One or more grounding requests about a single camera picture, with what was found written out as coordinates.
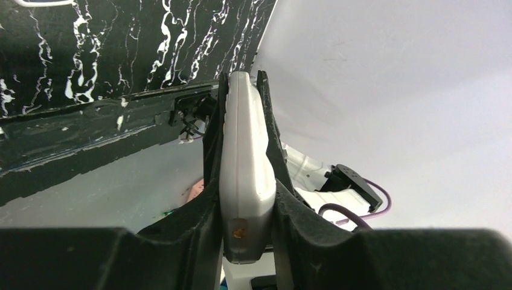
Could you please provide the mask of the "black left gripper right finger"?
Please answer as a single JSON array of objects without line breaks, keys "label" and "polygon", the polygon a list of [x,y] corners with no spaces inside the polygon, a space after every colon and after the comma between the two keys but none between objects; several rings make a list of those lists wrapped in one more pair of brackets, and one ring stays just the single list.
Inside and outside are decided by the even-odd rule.
[{"label": "black left gripper right finger", "polygon": [[511,243],[482,229],[342,230],[294,191],[272,111],[267,73],[257,74],[277,195],[272,244],[278,289],[510,289]]}]

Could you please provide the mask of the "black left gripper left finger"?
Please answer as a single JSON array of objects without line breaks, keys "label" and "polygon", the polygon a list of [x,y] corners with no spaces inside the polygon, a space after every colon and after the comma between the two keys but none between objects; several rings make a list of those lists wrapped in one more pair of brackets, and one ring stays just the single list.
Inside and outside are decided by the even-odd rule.
[{"label": "black left gripper left finger", "polygon": [[1,231],[2,289],[219,289],[219,170],[228,75],[206,132],[205,188],[139,233],[124,228]]}]

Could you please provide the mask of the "white remote control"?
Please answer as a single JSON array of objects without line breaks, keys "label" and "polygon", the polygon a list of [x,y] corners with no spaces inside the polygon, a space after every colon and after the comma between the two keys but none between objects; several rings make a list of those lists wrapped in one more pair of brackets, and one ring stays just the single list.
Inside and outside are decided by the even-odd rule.
[{"label": "white remote control", "polygon": [[263,103],[247,72],[230,75],[223,108],[219,195],[224,255],[231,263],[249,264],[266,248],[277,186],[266,155]]}]

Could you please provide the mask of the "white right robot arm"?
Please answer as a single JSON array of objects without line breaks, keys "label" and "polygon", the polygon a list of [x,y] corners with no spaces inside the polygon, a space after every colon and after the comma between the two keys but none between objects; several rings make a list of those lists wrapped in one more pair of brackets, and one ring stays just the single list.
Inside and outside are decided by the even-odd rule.
[{"label": "white right robot arm", "polygon": [[392,199],[381,186],[342,164],[318,161],[282,143],[292,184],[300,197],[324,219],[347,231],[360,229],[343,213],[325,208],[337,204],[365,221],[390,211]]}]

